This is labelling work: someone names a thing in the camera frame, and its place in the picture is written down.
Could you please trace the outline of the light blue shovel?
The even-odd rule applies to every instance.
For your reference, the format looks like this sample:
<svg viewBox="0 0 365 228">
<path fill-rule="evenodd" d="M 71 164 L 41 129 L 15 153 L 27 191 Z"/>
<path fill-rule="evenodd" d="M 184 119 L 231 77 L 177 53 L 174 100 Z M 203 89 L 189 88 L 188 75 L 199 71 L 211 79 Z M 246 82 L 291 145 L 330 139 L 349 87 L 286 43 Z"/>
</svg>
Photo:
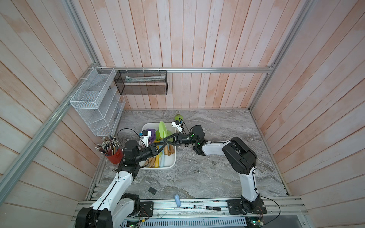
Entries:
<svg viewBox="0 0 365 228">
<path fill-rule="evenodd" d="M 164 153 L 162 153 L 162 154 L 160 155 L 160 159 L 159 159 L 159 167 L 160 167 L 160 168 L 163 168 L 163 167 L 164 167 L 164 165 L 165 165 L 165 154 L 164 154 Z"/>
</svg>

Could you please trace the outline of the olive green pointed shovel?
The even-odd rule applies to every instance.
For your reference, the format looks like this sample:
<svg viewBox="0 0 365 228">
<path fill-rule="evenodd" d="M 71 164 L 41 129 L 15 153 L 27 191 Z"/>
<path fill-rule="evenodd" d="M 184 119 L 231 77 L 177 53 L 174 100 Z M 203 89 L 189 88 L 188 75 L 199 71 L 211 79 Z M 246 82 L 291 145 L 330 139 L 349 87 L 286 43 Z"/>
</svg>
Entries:
<svg viewBox="0 0 365 228">
<path fill-rule="evenodd" d="M 163 140 L 164 138 L 167 137 L 167 129 L 166 129 L 166 125 L 163 121 L 160 121 L 160 123 L 159 123 L 159 134 L 160 134 L 161 140 Z M 169 146 L 168 145 L 166 145 L 164 147 L 164 154 L 169 155 Z"/>
</svg>

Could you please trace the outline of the green shovel yellow handle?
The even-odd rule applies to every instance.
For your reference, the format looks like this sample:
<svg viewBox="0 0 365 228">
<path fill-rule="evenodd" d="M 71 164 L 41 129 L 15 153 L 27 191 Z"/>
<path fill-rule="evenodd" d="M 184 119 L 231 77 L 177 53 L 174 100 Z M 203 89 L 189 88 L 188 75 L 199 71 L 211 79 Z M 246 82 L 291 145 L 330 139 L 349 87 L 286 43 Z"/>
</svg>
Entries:
<svg viewBox="0 0 365 228">
<path fill-rule="evenodd" d="M 176 114 L 174 117 L 175 122 L 182 123 L 183 122 L 183 116 L 181 114 Z"/>
</svg>

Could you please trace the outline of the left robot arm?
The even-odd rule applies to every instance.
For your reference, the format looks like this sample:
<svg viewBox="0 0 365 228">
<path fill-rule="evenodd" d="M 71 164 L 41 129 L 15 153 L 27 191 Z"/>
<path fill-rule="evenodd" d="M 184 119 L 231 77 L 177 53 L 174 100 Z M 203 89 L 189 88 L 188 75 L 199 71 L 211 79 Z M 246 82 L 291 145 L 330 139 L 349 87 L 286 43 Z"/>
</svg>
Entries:
<svg viewBox="0 0 365 228">
<path fill-rule="evenodd" d="M 115 177 L 104 193 L 90 207 L 82 208 L 76 217 L 76 228 L 119 228 L 127 217 L 149 217 L 140 204 L 137 194 L 125 193 L 135 180 L 141 166 L 161 153 L 165 142 L 142 147 L 135 140 L 125 143 L 124 158 L 118 165 Z"/>
</svg>

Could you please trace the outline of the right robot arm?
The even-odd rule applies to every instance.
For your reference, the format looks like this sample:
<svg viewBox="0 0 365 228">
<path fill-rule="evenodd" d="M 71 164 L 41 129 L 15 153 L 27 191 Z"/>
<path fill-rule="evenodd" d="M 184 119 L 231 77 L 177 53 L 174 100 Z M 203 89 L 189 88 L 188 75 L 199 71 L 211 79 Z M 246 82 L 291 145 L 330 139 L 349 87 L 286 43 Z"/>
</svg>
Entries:
<svg viewBox="0 0 365 228">
<path fill-rule="evenodd" d="M 240 199 L 227 201 L 229 213 L 231 215 L 267 213 L 266 206 L 257 192 L 254 176 L 257 155 L 240 138 L 234 137 L 225 142 L 207 141 L 202 127 L 196 125 L 187 135 L 175 133 L 163 138 L 163 141 L 173 146 L 191 144 L 196 154 L 202 156 L 224 155 L 231 167 L 239 174 L 241 183 Z"/>
</svg>

